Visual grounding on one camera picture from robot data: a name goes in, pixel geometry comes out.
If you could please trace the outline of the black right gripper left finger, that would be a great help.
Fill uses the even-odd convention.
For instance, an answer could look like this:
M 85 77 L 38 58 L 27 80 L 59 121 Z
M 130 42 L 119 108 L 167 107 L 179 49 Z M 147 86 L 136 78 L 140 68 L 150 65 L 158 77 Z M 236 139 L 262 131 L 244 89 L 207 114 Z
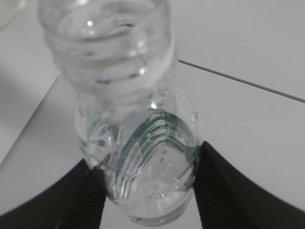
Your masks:
M 98 229 L 106 200 L 104 176 L 81 160 L 64 177 L 2 214 L 2 229 Z

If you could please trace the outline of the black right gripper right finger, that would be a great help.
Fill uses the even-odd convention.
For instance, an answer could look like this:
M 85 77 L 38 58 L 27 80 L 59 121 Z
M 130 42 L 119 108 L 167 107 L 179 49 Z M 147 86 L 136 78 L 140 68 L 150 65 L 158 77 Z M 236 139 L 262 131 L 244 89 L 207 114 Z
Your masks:
M 195 149 L 195 199 L 204 229 L 303 229 L 305 212 L 264 190 L 208 142 Z

